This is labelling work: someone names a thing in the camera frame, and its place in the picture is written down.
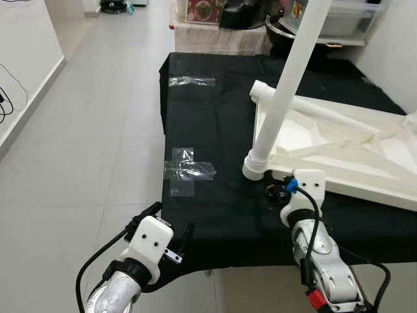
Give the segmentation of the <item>white plastic children table top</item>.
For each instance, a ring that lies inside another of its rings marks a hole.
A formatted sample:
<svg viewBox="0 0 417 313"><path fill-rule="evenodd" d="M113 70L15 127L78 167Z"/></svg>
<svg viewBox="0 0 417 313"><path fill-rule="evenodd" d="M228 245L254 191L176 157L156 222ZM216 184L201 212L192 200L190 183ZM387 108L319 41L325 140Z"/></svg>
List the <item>white plastic children table top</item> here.
<svg viewBox="0 0 417 313"><path fill-rule="evenodd" d="M370 133L289 108L265 174L322 170L327 191L416 211L417 133L399 124L405 114L318 98L311 102L378 131Z"/></svg>

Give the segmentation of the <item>white plastic table leg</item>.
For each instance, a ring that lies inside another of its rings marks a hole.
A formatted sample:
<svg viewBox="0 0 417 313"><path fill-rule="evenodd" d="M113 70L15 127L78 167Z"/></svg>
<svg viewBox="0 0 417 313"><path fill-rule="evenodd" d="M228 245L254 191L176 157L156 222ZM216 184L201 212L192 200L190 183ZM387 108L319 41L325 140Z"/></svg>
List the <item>white plastic table leg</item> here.
<svg viewBox="0 0 417 313"><path fill-rule="evenodd" d="M294 44L284 63L280 79L271 98L270 108L254 140L250 152L242 163L242 175L250 180L260 180L265 175L270 161L271 150L279 137L283 120L289 112L290 104L300 87L311 53L321 35L325 19L334 0L309 0L300 27L295 33Z"/></svg>
<svg viewBox="0 0 417 313"><path fill-rule="evenodd" d="M417 133L417 115L415 113L403 115L399 124L403 128L408 129L409 132Z"/></svg>
<svg viewBox="0 0 417 313"><path fill-rule="evenodd" d="M255 80L248 94L250 95L250 98L252 98L256 104L258 104L262 100L267 102L271 101L274 93L274 87L269 87L267 83ZM314 104L311 102L311 98L294 96L290 102L290 108L294 108L294 110L300 111L301 113L306 113L307 115L313 117L322 117L322 119L327 119L331 122L340 123L341 125L362 129L370 133L375 133L378 131L378 128L367 125L367 123L363 123L356 119L352 119L352 117L346 116L345 114L337 113L336 111L329 110L328 108L324 108L318 104Z"/></svg>

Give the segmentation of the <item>cross-shaped clear tape patch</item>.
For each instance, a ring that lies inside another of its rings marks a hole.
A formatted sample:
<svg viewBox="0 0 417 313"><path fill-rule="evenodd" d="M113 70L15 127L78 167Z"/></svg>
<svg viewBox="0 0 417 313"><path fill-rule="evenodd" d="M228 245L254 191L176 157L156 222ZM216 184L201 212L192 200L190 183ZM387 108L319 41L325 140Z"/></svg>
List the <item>cross-shaped clear tape patch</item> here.
<svg viewBox="0 0 417 313"><path fill-rule="evenodd" d="M169 180L171 197L191 197L196 181L211 181L217 174L214 165L195 160L193 148L172 148L171 158L164 164L164 179Z"/></svg>

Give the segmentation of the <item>black tablecloth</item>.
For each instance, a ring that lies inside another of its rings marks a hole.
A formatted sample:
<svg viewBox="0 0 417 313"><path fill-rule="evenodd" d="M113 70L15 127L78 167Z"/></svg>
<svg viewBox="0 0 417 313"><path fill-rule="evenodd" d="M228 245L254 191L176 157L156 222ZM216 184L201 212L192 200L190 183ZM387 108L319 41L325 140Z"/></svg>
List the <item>black tablecloth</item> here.
<svg viewBox="0 0 417 313"><path fill-rule="evenodd" d="M248 93L255 80L277 84L284 60L269 56L170 53L159 68L159 119L163 123L163 163L173 148L193 148L195 160L211 163L211 180L193 182L193 196L172 196L172 179L157 179L161 217L172 224L179 248L190 224L195 230L180 263L161 263L162 276L146 292L155 292L205 269L296 265L290 230L269 209L265 188L274 179L245 179L242 159L253 143L256 105ZM345 102L405 115L381 89L361 82L358 71L313 69L305 72L300 95ZM169 85L171 78L214 80L199 85ZM417 262L416 212L328 192L323 222L349 251L381 263Z"/></svg>

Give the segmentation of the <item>clear tape strip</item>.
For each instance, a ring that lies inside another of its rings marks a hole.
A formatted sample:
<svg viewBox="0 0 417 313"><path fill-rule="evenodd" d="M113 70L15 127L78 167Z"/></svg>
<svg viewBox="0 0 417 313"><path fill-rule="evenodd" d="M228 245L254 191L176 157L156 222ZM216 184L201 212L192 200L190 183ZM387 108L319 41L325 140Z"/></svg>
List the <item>clear tape strip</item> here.
<svg viewBox="0 0 417 313"><path fill-rule="evenodd" d="M172 76L167 79L167 86L196 85L202 87L215 87L216 78L209 76Z"/></svg>

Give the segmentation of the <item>beige cloth covered bench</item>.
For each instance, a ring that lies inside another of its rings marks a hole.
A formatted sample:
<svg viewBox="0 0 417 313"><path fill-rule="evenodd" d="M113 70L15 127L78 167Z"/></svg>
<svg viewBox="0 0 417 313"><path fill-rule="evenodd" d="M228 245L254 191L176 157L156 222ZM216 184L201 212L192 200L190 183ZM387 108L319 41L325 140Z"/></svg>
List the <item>beige cloth covered bench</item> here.
<svg viewBox="0 0 417 313"><path fill-rule="evenodd" d="M256 29L220 29L217 25L169 23L175 37L176 53L218 55L268 55L273 45L266 27Z"/></svg>

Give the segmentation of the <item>black bag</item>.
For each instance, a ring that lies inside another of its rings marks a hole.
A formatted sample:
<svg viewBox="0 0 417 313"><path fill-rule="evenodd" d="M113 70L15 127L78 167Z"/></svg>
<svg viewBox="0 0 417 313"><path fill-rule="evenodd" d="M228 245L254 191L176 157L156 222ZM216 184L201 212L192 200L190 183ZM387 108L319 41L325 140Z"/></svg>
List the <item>black bag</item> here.
<svg viewBox="0 0 417 313"><path fill-rule="evenodd" d="M283 14L287 0L224 0L220 29L258 29L269 18Z"/></svg>

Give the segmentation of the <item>clear plastic storage box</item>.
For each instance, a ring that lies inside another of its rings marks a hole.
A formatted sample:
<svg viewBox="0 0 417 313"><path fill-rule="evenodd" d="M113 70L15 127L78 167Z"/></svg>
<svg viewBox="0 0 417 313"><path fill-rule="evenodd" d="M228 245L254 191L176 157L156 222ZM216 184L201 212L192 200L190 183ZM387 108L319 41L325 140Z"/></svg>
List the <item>clear plastic storage box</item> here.
<svg viewBox="0 0 417 313"><path fill-rule="evenodd" d="M319 0L291 0L284 9L280 23L290 32L297 33L307 17L309 4L313 2ZM367 30L385 9L384 0L332 0L317 42L363 46L366 44Z"/></svg>

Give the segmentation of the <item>red printed box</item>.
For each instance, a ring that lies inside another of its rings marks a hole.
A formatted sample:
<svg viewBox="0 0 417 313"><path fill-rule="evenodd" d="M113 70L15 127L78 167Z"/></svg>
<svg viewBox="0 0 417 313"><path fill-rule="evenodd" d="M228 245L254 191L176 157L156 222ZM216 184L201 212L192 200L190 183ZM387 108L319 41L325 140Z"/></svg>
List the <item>red printed box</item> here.
<svg viewBox="0 0 417 313"><path fill-rule="evenodd" d="M218 25L226 0L186 0L188 23Z"/></svg>

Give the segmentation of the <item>black round floor device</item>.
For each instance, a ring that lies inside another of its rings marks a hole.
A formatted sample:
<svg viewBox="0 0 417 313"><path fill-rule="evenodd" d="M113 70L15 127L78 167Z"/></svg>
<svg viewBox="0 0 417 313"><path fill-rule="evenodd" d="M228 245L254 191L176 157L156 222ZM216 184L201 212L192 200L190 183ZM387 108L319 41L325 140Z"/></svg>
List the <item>black round floor device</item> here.
<svg viewBox="0 0 417 313"><path fill-rule="evenodd" d="M99 5L103 13L128 12L127 0L99 0Z"/></svg>

